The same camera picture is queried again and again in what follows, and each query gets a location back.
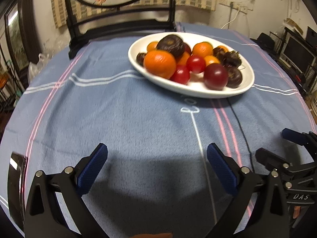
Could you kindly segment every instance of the monitor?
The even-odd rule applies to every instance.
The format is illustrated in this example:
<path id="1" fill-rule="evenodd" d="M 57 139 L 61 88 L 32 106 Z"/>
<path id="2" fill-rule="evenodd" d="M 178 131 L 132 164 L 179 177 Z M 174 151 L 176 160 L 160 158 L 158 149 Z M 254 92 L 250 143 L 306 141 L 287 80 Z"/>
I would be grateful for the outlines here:
<path id="1" fill-rule="evenodd" d="M 312 30 L 310 27 L 308 27 L 307 29 L 306 41 L 312 47 L 317 46 L 317 33 L 314 30 Z"/>
<path id="2" fill-rule="evenodd" d="M 313 65 L 316 60 L 316 57 L 292 36 L 289 37 L 283 54 L 304 74 L 308 65 Z"/>

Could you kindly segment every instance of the dark red tomato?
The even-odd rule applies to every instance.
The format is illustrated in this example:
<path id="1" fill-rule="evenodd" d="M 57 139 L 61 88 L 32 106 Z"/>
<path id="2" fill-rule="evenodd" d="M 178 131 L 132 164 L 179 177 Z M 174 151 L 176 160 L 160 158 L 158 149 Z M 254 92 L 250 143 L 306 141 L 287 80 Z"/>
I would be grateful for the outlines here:
<path id="1" fill-rule="evenodd" d="M 184 42 L 185 52 L 189 53 L 191 55 L 191 47 Z"/>
<path id="2" fill-rule="evenodd" d="M 193 73 L 201 73 L 206 68 L 206 62 L 204 58 L 199 55 L 192 55 L 187 59 L 186 66 L 189 71 Z"/>
<path id="3" fill-rule="evenodd" d="M 176 71 L 170 78 L 171 81 L 187 85 L 191 78 L 189 70 L 185 65 L 177 65 Z"/>
<path id="4" fill-rule="evenodd" d="M 212 63 L 206 67 L 203 80 L 207 88 L 221 90 L 228 83 L 228 72 L 221 64 Z"/>

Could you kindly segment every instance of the blue tablecloth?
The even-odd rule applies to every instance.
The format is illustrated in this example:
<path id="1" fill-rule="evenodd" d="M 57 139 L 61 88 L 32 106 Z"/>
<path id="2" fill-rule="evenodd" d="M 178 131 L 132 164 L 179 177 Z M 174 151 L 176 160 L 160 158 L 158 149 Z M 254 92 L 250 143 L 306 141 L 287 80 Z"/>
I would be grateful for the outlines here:
<path id="1" fill-rule="evenodd" d="M 32 81 L 4 132 L 0 204 L 7 214 L 12 151 L 29 158 L 27 196 L 37 170 L 59 173 L 100 142 L 106 144 L 108 160 L 83 200 L 110 237 L 170 231 L 174 237 L 204 237 L 231 200 L 206 161 L 212 142 L 240 166 L 251 168 L 252 156 L 258 173 L 266 172 L 254 158 L 260 147 L 293 164 L 311 161 L 306 150 L 280 137 L 284 128 L 316 132 L 307 106 L 283 70 L 237 32 L 191 24 L 182 24 L 180 30 L 240 51 L 254 69 L 254 86 L 228 100 L 190 98 L 160 88 L 128 60 L 128 49 L 139 36 L 93 41 L 73 60 L 63 50 Z"/>

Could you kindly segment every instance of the orange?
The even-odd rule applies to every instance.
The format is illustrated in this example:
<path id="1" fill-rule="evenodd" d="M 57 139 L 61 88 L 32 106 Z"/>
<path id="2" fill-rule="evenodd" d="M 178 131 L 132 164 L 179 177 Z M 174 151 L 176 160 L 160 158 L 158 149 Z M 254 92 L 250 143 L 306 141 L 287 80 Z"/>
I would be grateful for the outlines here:
<path id="1" fill-rule="evenodd" d="M 190 57 L 190 54 L 184 52 L 183 55 L 176 59 L 178 65 L 186 65 L 187 59 Z"/>
<path id="2" fill-rule="evenodd" d="M 220 63 L 219 59 L 213 55 L 207 55 L 205 58 L 206 66 L 212 63 Z"/>
<path id="3" fill-rule="evenodd" d="M 193 47 L 193 55 L 199 55 L 202 58 L 205 58 L 207 55 L 213 55 L 213 47 L 208 42 L 201 42 L 198 44 L 195 44 Z"/>
<path id="4" fill-rule="evenodd" d="M 149 44 L 147 45 L 147 47 L 146 47 L 146 50 L 147 50 L 148 52 L 153 51 L 153 50 L 156 50 L 157 44 L 158 44 L 157 41 L 153 41 L 153 42 L 149 43 Z"/>
<path id="5" fill-rule="evenodd" d="M 167 51 L 153 50 L 144 57 L 143 66 L 149 73 L 169 79 L 176 71 L 176 60 Z"/>
<path id="6" fill-rule="evenodd" d="M 217 46 L 218 48 L 222 48 L 224 50 L 224 52 L 229 52 L 228 48 L 225 46 Z"/>

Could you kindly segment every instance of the blue gripper pad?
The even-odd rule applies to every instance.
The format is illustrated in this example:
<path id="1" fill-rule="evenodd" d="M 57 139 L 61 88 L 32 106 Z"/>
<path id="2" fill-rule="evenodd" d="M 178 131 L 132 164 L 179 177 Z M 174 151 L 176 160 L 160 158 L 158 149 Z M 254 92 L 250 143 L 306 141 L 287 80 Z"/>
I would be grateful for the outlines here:
<path id="1" fill-rule="evenodd" d="M 233 196 L 236 196 L 238 193 L 237 178 L 213 144 L 210 144 L 207 147 L 207 159 L 225 191 Z"/>
<path id="2" fill-rule="evenodd" d="M 307 139 L 304 134 L 287 128 L 282 130 L 282 138 L 294 142 L 300 146 L 304 146 L 307 144 Z"/>
<path id="3" fill-rule="evenodd" d="M 96 180 L 101 168 L 108 158 L 108 149 L 100 143 L 93 152 L 93 156 L 77 178 L 76 192 L 79 196 L 87 194 Z"/>

